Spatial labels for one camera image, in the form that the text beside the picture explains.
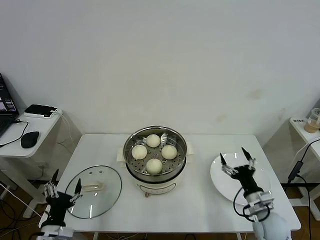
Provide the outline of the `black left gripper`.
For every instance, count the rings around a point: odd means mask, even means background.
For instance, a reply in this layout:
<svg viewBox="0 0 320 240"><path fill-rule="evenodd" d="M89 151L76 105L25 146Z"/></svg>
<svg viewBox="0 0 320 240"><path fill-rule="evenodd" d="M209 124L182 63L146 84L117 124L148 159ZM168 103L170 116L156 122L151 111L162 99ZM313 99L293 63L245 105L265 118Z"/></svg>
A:
<svg viewBox="0 0 320 240"><path fill-rule="evenodd" d="M81 179L78 179L78 182L75 186L74 196L68 195L66 193L57 192L57 177L59 169L57 169L51 179L43 186L44 196L48 205L50 206L49 215L44 221L44 225L59 226L65 227L65 215L67 209L71 208L79 199L82 194L82 184Z"/></svg>

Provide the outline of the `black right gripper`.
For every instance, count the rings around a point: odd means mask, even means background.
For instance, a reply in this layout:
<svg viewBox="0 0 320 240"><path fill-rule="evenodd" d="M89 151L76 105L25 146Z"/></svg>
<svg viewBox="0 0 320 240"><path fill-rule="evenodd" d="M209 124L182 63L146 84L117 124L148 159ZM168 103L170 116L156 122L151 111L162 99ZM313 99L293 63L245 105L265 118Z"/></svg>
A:
<svg viewBox="0 0 320 240"><path fill-rule="evenodd" d="M262 192L263 189L257 185L253 177L253 174L256 171L256 159L252 157L244 147L242 147L241 150L248 161L248 165L232 168L231 166L227 165L225 158L223 157L222 153L220 153L220 162L222 165L221 169L225 174L231 175L232 179L238 180L245 193Z"/></svg>

